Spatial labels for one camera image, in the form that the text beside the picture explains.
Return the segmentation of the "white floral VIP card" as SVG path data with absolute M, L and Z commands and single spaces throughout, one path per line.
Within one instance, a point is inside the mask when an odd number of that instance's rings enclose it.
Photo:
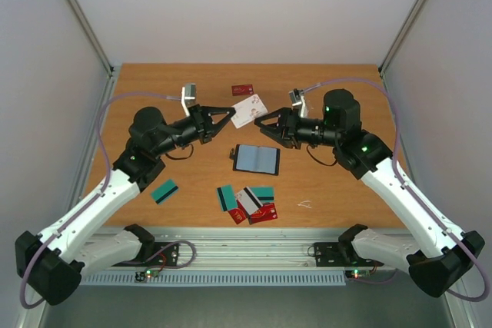
M 257 94 L 253 94 L 249 98 L 234 104 L 232 107 L 235 109 L 235 114 L 231 118 L 231 122 L 237 129 L 244 127 L 268 112 L 263 101 Z

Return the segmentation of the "black leather card holder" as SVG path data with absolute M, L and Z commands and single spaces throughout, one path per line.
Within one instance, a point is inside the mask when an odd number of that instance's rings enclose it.
M 238 144 L 229 154 L 234 171 L 278 176 L 281 150 L 275 147 Z

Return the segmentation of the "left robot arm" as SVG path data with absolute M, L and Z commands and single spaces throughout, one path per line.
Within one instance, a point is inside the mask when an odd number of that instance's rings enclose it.
M 117 210 L 140 195 L 165 169 L 162 156 L 194 141 L 206 144 L 231 120 L 234 108 L 191 106 L 172 124 L 158 108 L 134 116 L 125 150 L 102 182 L 65 216 L 38 234 L 25 231 L 15 241 L 22 288 L 31 287 L 55 306 L 67 300 L 83 277 L 119 263 L 145 265 L 155 258 L 155 239 L 141 226 L 127 226 L 108 241 L 88 239 Z

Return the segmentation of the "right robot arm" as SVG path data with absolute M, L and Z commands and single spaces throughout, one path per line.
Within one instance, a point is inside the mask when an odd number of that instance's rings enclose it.
M 293 90 L 292 107 L 256 118 L 261 133 L 286 148 L 332 147 L 336 164 L 377 194 L 414 238 L 406 244 L 356 224 L 338 238 L 341 259 L 347 264 L 368 259 L 393 267 L 431 297 L 450 291 L 475 267 L 485 245 L 482 236 L 463 231 L 444 216 L 404 173 L 396 151 L 362 128 L 361 106 L 352 93 L 326 92 L 321 119 L 303 115 L 302 94 Z

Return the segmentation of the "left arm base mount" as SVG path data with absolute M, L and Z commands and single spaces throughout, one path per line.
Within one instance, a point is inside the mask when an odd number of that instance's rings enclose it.
M 141 247 L 134 259 L 117 263 L 115 267 L 154 267 L 163 262 L 163 257 L 166 259 L 166 267 L 177 266 L 179 244 L 156 241 L 149 231 L 137 224 L 125 227 L 124 231 L 136 236 L 141 243 Z

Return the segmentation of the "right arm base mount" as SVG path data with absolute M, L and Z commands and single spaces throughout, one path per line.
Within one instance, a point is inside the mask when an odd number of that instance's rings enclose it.
M 336 242 L 316 242 L 310 248 L 311 256 L 315 259 L 317 267 L 382 267 L 383 264 L 376 260 L 361 258 L 351 242 L 355 236 L 368 227 L 355 224 L 343 232 Z

